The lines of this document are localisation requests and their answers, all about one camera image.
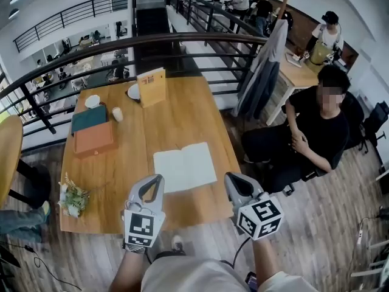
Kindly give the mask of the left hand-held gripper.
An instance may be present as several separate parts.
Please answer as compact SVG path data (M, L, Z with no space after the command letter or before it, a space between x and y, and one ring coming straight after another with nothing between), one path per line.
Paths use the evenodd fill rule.
M143 248L151 248L165 221L165 213L143 204L162 205L165 180L156 174L141 179L131 188L123 211L124 243Z

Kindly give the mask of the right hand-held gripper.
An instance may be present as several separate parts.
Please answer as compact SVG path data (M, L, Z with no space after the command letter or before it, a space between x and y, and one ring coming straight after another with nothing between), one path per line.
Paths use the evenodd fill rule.
M279 230L284 218L281 205L276 197L262 193L257 180L242 173L227 172L224 185L230 202L238 204L234 208L232 221L240 234L246 234L256 241ZM257 198L243 204L243 196Z

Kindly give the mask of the white notebook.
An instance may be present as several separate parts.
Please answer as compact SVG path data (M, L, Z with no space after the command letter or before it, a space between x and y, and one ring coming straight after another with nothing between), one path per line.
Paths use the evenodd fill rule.
M154 172L165 180L164 192L175 193L217 182L208 144L153 154Z

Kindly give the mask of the person's right forearm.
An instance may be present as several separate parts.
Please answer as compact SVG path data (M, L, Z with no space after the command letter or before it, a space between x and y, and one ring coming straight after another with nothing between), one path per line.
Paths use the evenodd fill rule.
M279 272L277 256L271 242L262 238L252 241L253 257L255 262L255 274L258 287L267 279Z

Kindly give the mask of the person's left forearm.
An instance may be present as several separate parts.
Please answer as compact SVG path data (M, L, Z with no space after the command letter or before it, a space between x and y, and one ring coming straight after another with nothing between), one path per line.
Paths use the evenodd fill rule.
M144 254L125 252L109 292L140 292Z

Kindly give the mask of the patterned wristband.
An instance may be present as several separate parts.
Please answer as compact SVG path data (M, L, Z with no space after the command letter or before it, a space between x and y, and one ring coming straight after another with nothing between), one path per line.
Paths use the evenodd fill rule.
M139 246L139 245L134 245L130 243L123 243L122 245L123 249L128 251L128 252L133 252L136 254L144 254L146 251L146 247Z

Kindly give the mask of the person's white shoe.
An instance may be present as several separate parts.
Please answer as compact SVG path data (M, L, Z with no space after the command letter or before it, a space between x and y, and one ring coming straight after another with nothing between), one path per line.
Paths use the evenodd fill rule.
M184 251L184 242L180 235L174 235L171 240L171 249L174 253L179 255L186 255Z

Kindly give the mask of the orange leather box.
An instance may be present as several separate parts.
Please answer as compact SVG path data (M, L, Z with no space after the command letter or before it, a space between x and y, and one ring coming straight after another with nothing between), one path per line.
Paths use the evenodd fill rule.
M94 125L74 133L74 155L87 158L117 148L112 122Z

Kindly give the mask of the person's beige shirt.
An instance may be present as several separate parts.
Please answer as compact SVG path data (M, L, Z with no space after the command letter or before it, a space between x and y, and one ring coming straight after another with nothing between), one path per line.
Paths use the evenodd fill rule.
M250 292L230 266L214 259L169 256L147 269L141 292ZM300 276L279 271L265 280L257 292L318 292Z

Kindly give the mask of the teal book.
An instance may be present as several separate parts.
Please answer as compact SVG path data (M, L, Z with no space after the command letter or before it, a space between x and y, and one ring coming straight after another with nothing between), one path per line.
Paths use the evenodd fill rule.
M71 135L73 136L77 131L100 125L107 121L108 112L105 105L99 105L95 108L74 114L71 121Z

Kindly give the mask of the grey hanging coat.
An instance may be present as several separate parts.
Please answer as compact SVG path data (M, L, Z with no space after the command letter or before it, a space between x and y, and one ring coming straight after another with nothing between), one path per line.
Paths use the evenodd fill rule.
M252 62L241 92L238 94L238 104L232 110L232 116L245 116L249 120L259 118L278 79L287 33L288 21L277 20L270 37Z

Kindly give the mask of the small wooden side desk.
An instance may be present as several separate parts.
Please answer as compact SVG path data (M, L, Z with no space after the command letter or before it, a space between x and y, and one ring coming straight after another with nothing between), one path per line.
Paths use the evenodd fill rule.
M266 121L267 126L273 124L280 113L282 106L295 90L307 89L318 85L317 74L310 70L304 63L298 67L287 60L287 58L291 58L292 55L293 53L285 48L284 54L280 60L279 76L287 84L287 90Z

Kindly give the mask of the white book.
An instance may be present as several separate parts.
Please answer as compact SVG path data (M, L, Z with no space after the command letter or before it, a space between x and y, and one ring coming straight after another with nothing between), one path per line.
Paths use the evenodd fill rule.
M285 53L285 59L288 63L301 68L302 67L302 60L299 56L296 56L295 54Z

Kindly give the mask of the black curved metal railing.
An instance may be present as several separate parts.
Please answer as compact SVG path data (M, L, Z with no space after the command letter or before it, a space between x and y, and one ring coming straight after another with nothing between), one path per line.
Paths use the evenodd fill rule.
M112 51L130 49L139 46L152 46L153 50L161 49L163 45L175 43L175 42L203 42L203 43L241 43L246 44L250 50L250 53L244 54L240 50L236 49L235 53L206 53L204 51L195 54L180 54L180 55L158 55L155 52L149 55L142 61L163 60L170 58L198 58L198 57L231 57L231 58L252 58L256 46L262 46L266 43L267 39L257 36L235 34L235 33L216 33L216 32L184 32L184 33L163 33L146 36L136 36L132 38L124 38L117 41L111 41L108 43L92 46L84 50L72 52L64 57L58 58L47 65L37 68L21 78L17 79L10 86L0 91L0 101L9 95L11 92L22 87L27 82L32 81L34 78L40 75L51 72L57 68L63 67L67 64L78 62L96 55L107 54Z

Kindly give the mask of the dark staircase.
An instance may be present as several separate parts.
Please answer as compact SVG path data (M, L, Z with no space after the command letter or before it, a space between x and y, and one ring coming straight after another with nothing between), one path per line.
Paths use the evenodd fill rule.
M137 36L170 33L166 8L141 9L137 13ZM167 42L142 43L134 46L136 74L165 67L163 59L149 60L150 57L172 54L172 44Z

